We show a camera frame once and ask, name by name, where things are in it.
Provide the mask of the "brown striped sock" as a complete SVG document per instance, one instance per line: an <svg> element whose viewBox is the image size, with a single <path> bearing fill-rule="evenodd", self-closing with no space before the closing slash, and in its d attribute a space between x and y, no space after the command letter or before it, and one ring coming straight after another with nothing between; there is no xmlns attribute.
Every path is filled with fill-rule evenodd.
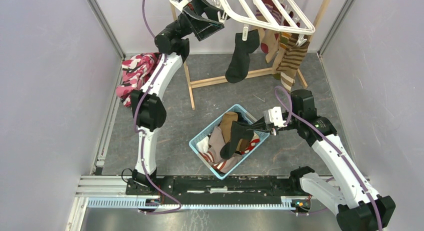
<svg viewBox="0 0 424 231"><path fill-rule="evenodd" d="M276 67L276 74L280 79L282 87L291 92L295 81L297 70L304 60L308 48L309 41L306 41L301 46L296 45L297 40L289 40L284 49L284 55Z"/></svg>

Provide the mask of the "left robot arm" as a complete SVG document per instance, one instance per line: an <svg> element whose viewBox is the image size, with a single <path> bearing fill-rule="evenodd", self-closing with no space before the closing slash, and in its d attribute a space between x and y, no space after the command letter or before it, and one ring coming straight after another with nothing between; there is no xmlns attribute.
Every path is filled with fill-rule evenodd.
<svg viewBox="0 0 424 231"><path fill-rule="evenodd" d="M154 36L160 54L158 66L146 84L130 94L134 130L139 135L132 179L145 195L151 195L157 189L154 179L157 172L156 145L160 128L167 117L162 97L172 77L189 56L190 41L187 36L194 34L198 41L202 41L223 29L227 20L219 0L169 2L180 14Z"/></svg>

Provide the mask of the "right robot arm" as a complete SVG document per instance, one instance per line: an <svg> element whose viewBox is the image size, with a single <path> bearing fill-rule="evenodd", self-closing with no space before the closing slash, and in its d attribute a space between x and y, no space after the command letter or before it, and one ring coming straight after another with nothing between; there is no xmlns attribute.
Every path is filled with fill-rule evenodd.
<svg viewBox="0 0 424 231"><path fill-rule="evenodd" d="M289 190L295 195L308 193L318 199L336 218L343 231L382 231L389 224L396 204L389 196L382 196L357 168L344 148L337 130L326 117L317 114L311 91L291 93L276 86L288 98L288 105L264 112L263 121L254 124L255 131L276 136L279 132L296 130L315 153L324 161L338 187L324 181L312 168L304 166L290 173Z"/></svg>

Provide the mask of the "black sock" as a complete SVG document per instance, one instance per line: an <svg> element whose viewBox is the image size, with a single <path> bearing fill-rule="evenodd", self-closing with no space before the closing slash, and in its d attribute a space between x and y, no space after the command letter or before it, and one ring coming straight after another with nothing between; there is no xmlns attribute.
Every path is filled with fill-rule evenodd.
<svg viewBox="0 0 424 231"><path fill-rule="evenodd" d="M242 40L243 34L236 33L234 37L234 51L228 69L225 72L226 80L235 84L244 80L249 72L250 54L260 45L260 35L257 29L247 33L247 40Z"/></svg>
<svg viewBox="0 0 424 231"><path fill-rule="evenodd" d="M254 136L253 126L248 123L233 121L230 129L230 139L220 150L221 158L228 160L237 151L240 140L250 141Z"/></svg>

